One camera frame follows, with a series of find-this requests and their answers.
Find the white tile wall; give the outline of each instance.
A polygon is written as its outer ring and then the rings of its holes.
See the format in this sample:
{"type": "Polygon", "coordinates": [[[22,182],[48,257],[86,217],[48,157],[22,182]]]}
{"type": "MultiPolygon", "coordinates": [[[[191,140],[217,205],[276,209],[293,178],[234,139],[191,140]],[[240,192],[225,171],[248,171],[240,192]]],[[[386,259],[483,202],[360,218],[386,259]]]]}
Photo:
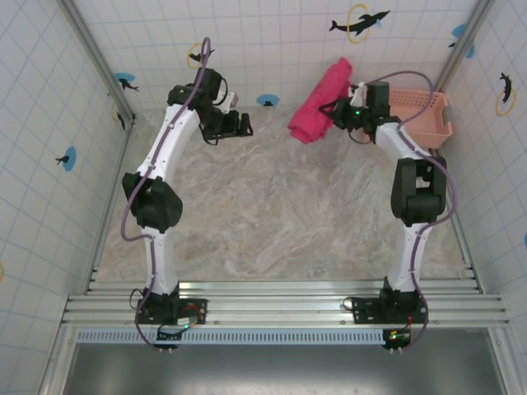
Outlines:
{"type": "MultiPolygon", "coordinates": [[[[501,292],[520,347],[527,358],[527,11],[525,2],[497,2],[486,30],[476,41],[476,54],[465,59],[447,91],[456,108],[456,133],[464,134],[476,156],[459,139],[443,152],[467,205],[460,217],[480,279],[488,291],[501,292]],[[501,73],[511,76],[516,101],[510,113],[497,116],[504,89],[501,73]]],[[[514,93],[509,99],[511,107],[514,93]]],[[[519,367],[520,372],[527,366],[519,367]]]]}
{"type": "MultiPolygon", "coordinates": [[[[457,40],[452,30],[466,22],[476,2],[368,2],[370,14],[390,13],[360,44],[348,42],[346,32],[329,31],[331,20],[347,23],[353,3],[343,0],[82,0],[77,6],[112,70],[136,77],[133,85],[140,91],[125,90],[128,101],[146,109],[165,107],[174,85],[194,79],[188,53],[206,35],[215,49],[209,67],[239,76],[235,81],[229,77],[229,85],[238,90],[242,105],[256,105],[263,93],[275,94],[285,104],[300,104],[341,56],[352,63],[354,81],[408,68],[436,79],[452,51],[449,45],[457,40]],[[281,65],[288,65],[288,72],[269,68],[281,65]],[[152,71],[164,78],[149,77],[152,71]]],[[[360,13],[354,12],[350,24],[360,13]]],[[[424,87],[421,81],[403,78],[394,85],[424,87]]]]}
{"type": "Polygon", "coordinates": [[[0,2],[0,393],[35,393],[80,290],[124,139],[111,107],[55,0],[0,2]],[[71,145],[68,173],[55,158],[71,145]]]}

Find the purple cable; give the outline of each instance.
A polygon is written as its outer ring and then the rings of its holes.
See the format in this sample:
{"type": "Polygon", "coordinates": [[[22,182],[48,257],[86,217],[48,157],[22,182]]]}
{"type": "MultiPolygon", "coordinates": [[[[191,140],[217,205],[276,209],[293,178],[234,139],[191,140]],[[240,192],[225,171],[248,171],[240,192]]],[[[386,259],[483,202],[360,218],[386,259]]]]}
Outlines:
{"type": "Polygon", "coordinates": [[[424,155],[420,151],[418,151],[417,148],[404,136],[404,134],[401,131],[401,129],[402,129],[404,124],[406,124],[406,123],[408,123],[410,121],[413,121],[415,118],[421,116],[425,111],[427,111],[428,107],[430,107],[430,104],[431,104],[431,102],[433,100],[433,97],[434,97],[434,87],[432,85],[432,82],[431,82],[430,78],[428,78],[422,72],[414,72],[412,70],[403,70],[403,71],[400,71],[400,72],[392,72],[392,73],[390,73],[390,74],[388,74],[386,76],[377,78],[377,79],[373,80],[372,82],[384,80],[386,78],[398,76],[398,75],[401,75],[401,74],[414,74],[416,76],[423,77],[428,83],[428,90],[430,92],[430,96],[428,97],[427,104],[422,109],[420,109],[414,115],[412,115],[411,117],[405,119],[404,121],[402,121],[398,125],[398,127],[397,127],[397,134],[399,135],[399,137],[401,137],[401,140],[403,140],[404,144],[408,148],[410,148],[417,156],[419,156],[420,158],[423,158],[424,160],[427,160],[428,162],[432,163],[437,169],[440,170],[440,172],[446,177],[446,180],[448,181],[448,184],[450,186],[450,190],[452,191],[452,207],[450,208],[450,210],[440,220],[437,220],[435,222],[431,222],[430,224],[423,226],[419,230],[419,232],[417,233],[417,238],[416,238],[415,244],[413,245],[413,248],[412,248],[412,254],[410,256],[410,276],[412,277],[413,286],[415,286],[415,289],[416,289],[417,293],[419,294],[419,297],[422,300],[422,304],[423,304],[423,306],[424,306],[424,308],[426,310],[426,313],[425,313],[425,322],[423,323],[421,330],[419,331],[419,333],[417,334],[417,336],[415,337],[413,342],[411,342],[405,348],[405,350],[408,351],[408,350],[410,350],[413,347],[413,345],[415,343],[417,343],[419,341],[419,339],[421,339],[422,335],[424,334],[424,332],[425,332],[425,330],[427,329],[427,326],[428,326],[428,303],[427,303],[427,298],[425,298],[425,295],[422,293],[421,288],[419,287],[419,284],[417,283],[417,279],[415,277],[415,258],[416,258],[416,255],[417,255],[417,249],[419,248],[419,243],[421,242],[421,236],[422,236],[422,234],[425,231],[427,231],[428,229],[432,228],[433,226],[442,224],[443,222],[448,221],[450,218],[452,218],[452,216],[454,215],[455,211],[457,210],[457,206],[458,206],[458,190],[455,187],[454,179],[452,178],[452,176],[450,175],[450,173],[448,172],[446,167],[443,166],[441,163],[439,163],[437,160],[435,160],[433,157],[424,155]]]}
{"type": "Polygon", "coordinates": [[[130,210],[132,208],[132,203],[135,200],[136,196],[139,193],[139,190],[141,187],[145,184],[145,182],[148,179],[148,176],[152,172],[152,170],[155,167],[157,157],[159,156],[159,153],[161,151],[161,148],[163,147],[163,143],[165,142],[166,138],[168,137],[168,134],[174,129],[175,122],[178,120],[178,118],[181,116],[181,114],[189,107],[190,102],[196,95],[196,92],[198,91],[199,86],[201,85],[201,81],[203,79],[203,74],[205,73],[205,68],[207,67],[207,61],[208,57],[211,54],[211,39],[208,37],[205,37],[203,39],[202,45],[201,45],[201,59],[203,59],[203,63],[201,66],[201,69],[198,73],[198,78],[196,79],[196,82],[194,84],[194,87],[192,91],[190,92],[189,97],[187,100],[183,103],[179,111],[176,113],[174,118],[170,121],[168,126],[165,129],[165,132],[161,136],[161,139],[159,140],[159,144],[157,144],[156,150],[154,151],[154,155],[152,156],[152,160],[150,162],[150,165],[148,166],[147,171],[139,181],[138,185],[133,189],[132,193],[130,194],[130,199],[126,203],[126,207],[124,208],[123,213],[123,219],[121,221],[121,237],[124,239],[124,241],[132,242],[137,241],[140,239],[149,239],[150,240],[150,256],[152,258],[152,279],[150,280],[150,285],[148,287],[147,293],[143,296],[141,299],[141,302],[138,304],[135,312],[135,326],[138,329],[139,336],[141,336],[141,339],[148,344],[152,349],[155,351],[159,350],[159,352],[162,352],[161,348],[158,348],[154,346],[145,336],[145,334],[142,332],[141,327],[139,327],[139,315],[141,313],[142,308],[144,307],[145,303],[147,302],[148,298],[152,294],[152,287],[154,286],[154,283],[156,281],[156,252],[154,249],[154,238],[151,235],[138,235],[134,237],[128,237],[125,232],[126,227],[126,220],[128,219],[128,214],[130,213],[130,210]]]}

